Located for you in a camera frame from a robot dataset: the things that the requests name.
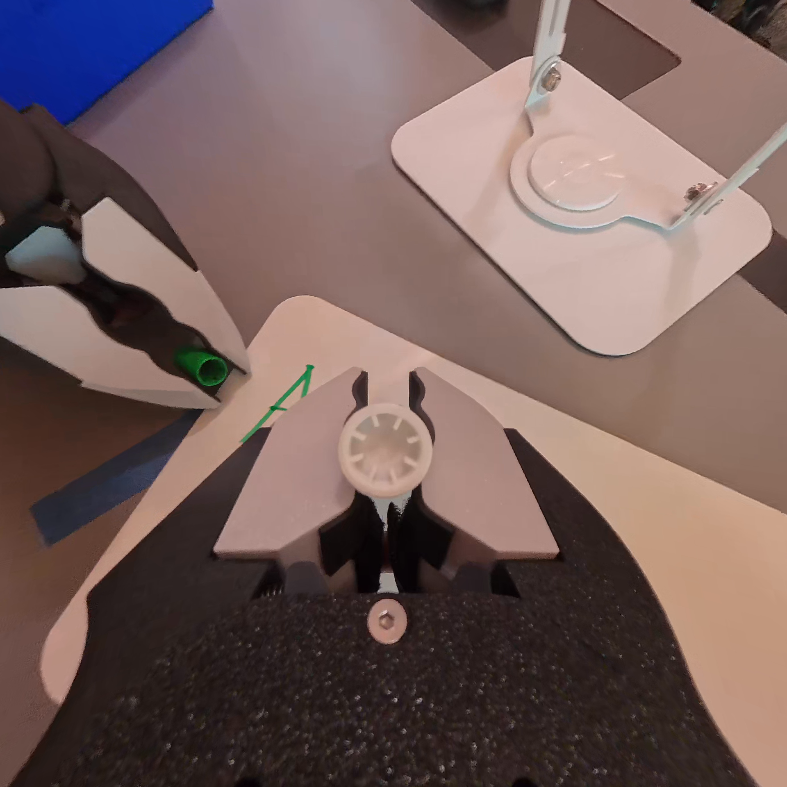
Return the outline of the blue plastic storage bin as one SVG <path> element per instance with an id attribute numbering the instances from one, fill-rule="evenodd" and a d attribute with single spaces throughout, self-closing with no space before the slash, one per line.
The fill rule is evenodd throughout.
<path id="1" fill-rule="evenodd" d="M 71 123 L 213 1 L 2 1 L 1 98 Z"/>

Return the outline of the blue tape strip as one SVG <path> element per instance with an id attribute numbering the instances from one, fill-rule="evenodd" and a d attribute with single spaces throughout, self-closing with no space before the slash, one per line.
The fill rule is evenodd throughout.
<path id="1" fill-rule="evenodd" d="M 30 512 L 47 547 L 148 489 L 202 415 L 173 423 L 34 503 Z"/>

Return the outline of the white whiteboard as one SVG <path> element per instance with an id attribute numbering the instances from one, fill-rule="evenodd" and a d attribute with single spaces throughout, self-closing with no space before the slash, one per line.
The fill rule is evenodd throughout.
<path id="1" fill-rule="evenodd" d="M 785 785 L 785 514 L 319 298 L 281 303 L 248 349 L 252 375 L 199 418 L 48 633 L 44 691 L 61 705 L 84 653 L 88 592 L 313 366 L 311 389 L 352 366 L 401 401 L 425 367 L 516 428 L 607 520 L 644 571 L 703 702 L 759 785 Z"/>

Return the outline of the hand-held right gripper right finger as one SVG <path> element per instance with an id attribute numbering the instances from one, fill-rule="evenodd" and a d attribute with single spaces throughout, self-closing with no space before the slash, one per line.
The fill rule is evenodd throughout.
<path id="1" fill-rule="evenodd" d="M 467 565 L 555 560 L 560 550 L 506 429 L 433 371 L 409 375 L 409 406 L 428 426 L 427 474 L 392 523 L 392 570 L 403 593 L 442 592 Z"/>

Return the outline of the green dry erase marker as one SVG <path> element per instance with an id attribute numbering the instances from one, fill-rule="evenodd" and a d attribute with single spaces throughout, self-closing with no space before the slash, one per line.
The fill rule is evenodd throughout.
<path id="1" fill-rule="evenodd" d="M 341 429 L 341 473 L 372 499 L 409 495 L 428 474 L 433 445 L 426 422 L 413 410 L 389 402 L 367 405 Z"/>

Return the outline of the green marker cap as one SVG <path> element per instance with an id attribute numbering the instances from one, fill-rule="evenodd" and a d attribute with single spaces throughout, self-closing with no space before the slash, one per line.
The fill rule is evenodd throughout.
<path id="1" fill-rule="evenodd" d="M 192 382 L 204 388 L 223 385 L 230 373 L 227 362 L 222 357 L 193 346 L 177 349 L 174 362 Z"/>

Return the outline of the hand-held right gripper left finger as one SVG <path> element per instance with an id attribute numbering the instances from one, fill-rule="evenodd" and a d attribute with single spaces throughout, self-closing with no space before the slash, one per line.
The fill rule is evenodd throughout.
<path id="1" fill-rule="evenodd" d="M 368 374 L 351 367 L 290 406 L 268 437 L 213 551 L 267 559 L 284 574 L 311 564 L 330 592 L 374 593 L 382 569 L 382 520 L 342 474 L 339 437 L 368 404 Z"/>

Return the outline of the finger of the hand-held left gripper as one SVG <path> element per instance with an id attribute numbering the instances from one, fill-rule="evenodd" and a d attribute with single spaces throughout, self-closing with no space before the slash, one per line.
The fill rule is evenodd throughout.
<path id="1" fill-rule="evenodd" d="M 87 389 L 169 408 L 220 405 L 195 384 L 160 369 L 143 351 L 111 339 L 85 305 L 57 287 L 3 288 L 1 333 Z"/>
<path id="2" fill-rule="evenodd" d="M 83 215 L 80 257 L 111 282 L 150 295 L 216 354 L 244 372 L 250 370 L 239 330 L 202 272 L 192 269 L 111 198 Z"/>

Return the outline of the white metal desk stand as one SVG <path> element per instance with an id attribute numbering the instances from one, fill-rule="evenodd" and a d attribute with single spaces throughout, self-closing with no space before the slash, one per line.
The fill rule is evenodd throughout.
<path id="1" fill-rule="evenodd" d="M 401 126 L 399 170 L 581 347 L 643 349 L 770 244 L 727 179 L 562 58 L 570 2 L 541 2 L 533 56 Z"/>

